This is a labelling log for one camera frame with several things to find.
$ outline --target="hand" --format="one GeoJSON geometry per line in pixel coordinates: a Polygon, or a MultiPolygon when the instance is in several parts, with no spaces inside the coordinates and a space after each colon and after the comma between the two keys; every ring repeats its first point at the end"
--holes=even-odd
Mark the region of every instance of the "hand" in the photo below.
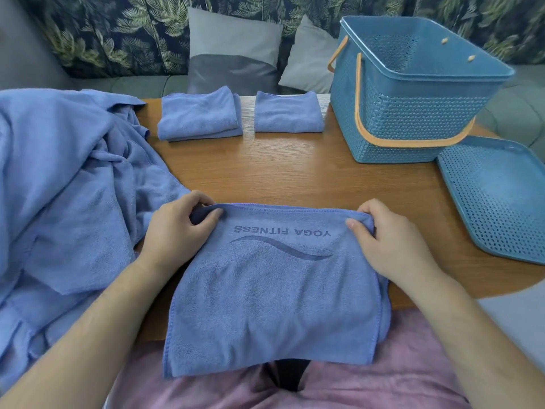
{"type": "Polygon", "coordinates": [[[195,206],[213,204],[203,192],[192,191],[160,207],[149,223],[138,261],[157,269],[168,280],[203,246],[223,209],[213,210],[198,225],[191,223],[189,214],[195,206]]]}
{"type": "Polygon", "coordinates": [[[378,199],[365,202],[358,211],[373,216],[376,238],[359,221],[347,219],[346,224],[377,273],[401,289],[422,281],[420,276],[426,278],[430,273],[442,273],[418,228],[407,218],[393,213],[378,199]]]}

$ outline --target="gray pillow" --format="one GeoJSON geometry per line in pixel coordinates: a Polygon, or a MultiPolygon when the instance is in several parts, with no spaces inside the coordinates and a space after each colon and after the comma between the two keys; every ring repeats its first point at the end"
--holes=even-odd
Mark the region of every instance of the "gray pillow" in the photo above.
{"type": "Polygon", "coordinates": [[[279,85],[329,93],[333,73],[328,70],[328,61],[337,45],[337,39],[315,27],[307,16],[303,16],[295,32],[295,44],[279,85]]]}
{"type": "Polygon", "coordinates": [[[255,96],[258,90],[280,94],[275,66],[243,56],[200,54],[189,59],[191,94],[211,93],[228,86],[240,96],[255,96]]]}
{"type": "Polygon", "coordinates": [[[282,25],[188,9],[189,57],[240,55],[276,67],[282,25]]]}

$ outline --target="plastic basket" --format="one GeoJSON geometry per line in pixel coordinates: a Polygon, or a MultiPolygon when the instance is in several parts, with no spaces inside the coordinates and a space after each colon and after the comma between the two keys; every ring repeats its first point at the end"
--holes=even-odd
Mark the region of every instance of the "plastic basket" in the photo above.
{"type": "Polygon", "coordinates": [[[426,18],[346,16],[339,40],[331,105],[358,162],[432,161],[514,75],[426,18]]]}

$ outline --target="pink fabric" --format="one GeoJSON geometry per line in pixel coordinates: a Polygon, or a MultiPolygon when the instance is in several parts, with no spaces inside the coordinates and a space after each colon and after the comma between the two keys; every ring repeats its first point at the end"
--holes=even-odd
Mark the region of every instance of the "pink fabric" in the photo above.
{"type": "Polygon", "coordinates": [[[163,342],[135,347],[110,397],[112,409],[470,409],[451,364],[418,310],[392,314],[371,366],[311,362],[296,393],[278,389],[265,365],[162,378],[163,342]]]}

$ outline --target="left hand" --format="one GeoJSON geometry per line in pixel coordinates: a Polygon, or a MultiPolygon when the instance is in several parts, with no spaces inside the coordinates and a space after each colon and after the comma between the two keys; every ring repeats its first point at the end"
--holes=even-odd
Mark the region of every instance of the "left hand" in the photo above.
{"type": "Polygon", "coordinates": [[[215,209],[198,225],[191,223],[189,214],[195,206],[213,204],[203,192],[192,191],[161,206],[152,216],[137,261],[159,271],[166,282],[203,246],[223,209],[215,209]]]}

